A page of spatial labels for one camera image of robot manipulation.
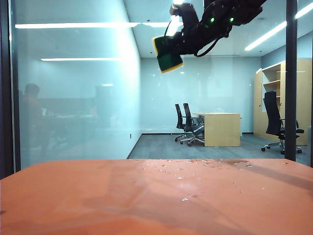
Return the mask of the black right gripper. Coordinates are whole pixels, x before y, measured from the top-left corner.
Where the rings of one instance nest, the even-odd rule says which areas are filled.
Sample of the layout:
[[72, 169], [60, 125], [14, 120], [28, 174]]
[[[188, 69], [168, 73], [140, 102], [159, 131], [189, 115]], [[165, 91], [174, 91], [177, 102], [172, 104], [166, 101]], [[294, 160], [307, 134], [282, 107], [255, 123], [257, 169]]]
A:
[[196, 12], [182, 16], [183, 30], [177, 31], [171, 38], [170, 53], [188, 55], [198, 53], [206, 45], [211, 46], [204, 52], [210, 52], [218, 40], [228, 37], [232, 30], [232, 15], [210, 12], [198, 20]]

